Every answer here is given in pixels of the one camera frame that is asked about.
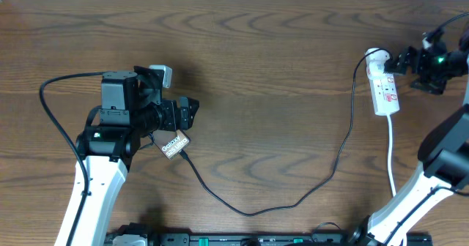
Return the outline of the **gold smartphone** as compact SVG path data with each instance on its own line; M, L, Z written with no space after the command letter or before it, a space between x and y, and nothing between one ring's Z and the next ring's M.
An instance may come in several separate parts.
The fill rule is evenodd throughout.
M175 132L157 130L153 133L153 136L155 145L169 160L179 154L191 142L190 138L181 130Z

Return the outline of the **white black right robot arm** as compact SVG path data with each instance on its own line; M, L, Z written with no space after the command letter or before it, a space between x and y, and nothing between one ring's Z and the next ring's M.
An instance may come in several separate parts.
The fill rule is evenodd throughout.
M395 75L407 71L418 77L412 88L441 95L452 78L468 74L468 33L463 32L458 49L448 51L441 40L442 26L426 33L422 47L412 46L393 57L382 48L365 53L374 112L389 118L399 110ZM347 241L348 245L404 245L407 232L434 206L452 196L467 196L468 101L423 140L418 164L405 185L391 190L391 200L366 217Z

